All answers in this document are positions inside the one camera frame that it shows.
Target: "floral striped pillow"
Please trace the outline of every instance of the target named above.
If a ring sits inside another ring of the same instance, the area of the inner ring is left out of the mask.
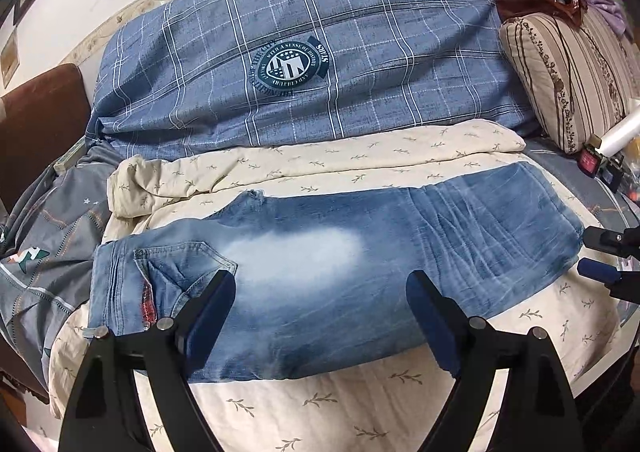
[[[602,136],[639,96],[640,53],[591,9],[580,29],[533,13],[500,27],[502,47],[529,95],[540,125],[568,154]]]

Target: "metal pivot bolt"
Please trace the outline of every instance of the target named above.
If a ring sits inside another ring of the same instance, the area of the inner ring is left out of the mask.
[[[484,329],[486,327],[486,320],[482,317],[471,317],[469,318],[469,325],[473,327],[473,329]]]
[[[107,326],[96,327],[94,330],[94,337],[104,338],[109,334],[109,328]]]
[[[542,327],[534,327],[532,333],[538,340],[544,340],[547,336],[546,331]]]
[[[171,329],[174,326],[174,319],[171,317],[161,318],[158,322],[156,322],[156,327],[161,331],[166,331],[167,329]]]

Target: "jeans back pocket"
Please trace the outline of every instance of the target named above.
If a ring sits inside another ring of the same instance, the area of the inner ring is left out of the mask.
[[[143,280],[142,318],[150,324],[162,317],[175,317],[220,269],[235,275],[238,267],[203,241],[140,248],[134,260]]]

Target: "plastic wrap roll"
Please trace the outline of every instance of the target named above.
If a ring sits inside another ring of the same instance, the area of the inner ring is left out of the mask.
[[[629,114],[620,123],[609,129],[602,136],[600,148],[596,151],[604,157],[611,157],[620,152],[636,135],[640,134],[640,102],[637,98],[629,99]]]

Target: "light blue jeans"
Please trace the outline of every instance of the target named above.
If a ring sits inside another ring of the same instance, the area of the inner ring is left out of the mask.
[[[492,317],[568,270],[581,233],[526,163],[417,189],[245,192],[207,219],[99,247],[89,322],[142,331],[227,269],[236,302],[190,381],[300,378],[422,344],[404,292],[414,269],[466,314]]]

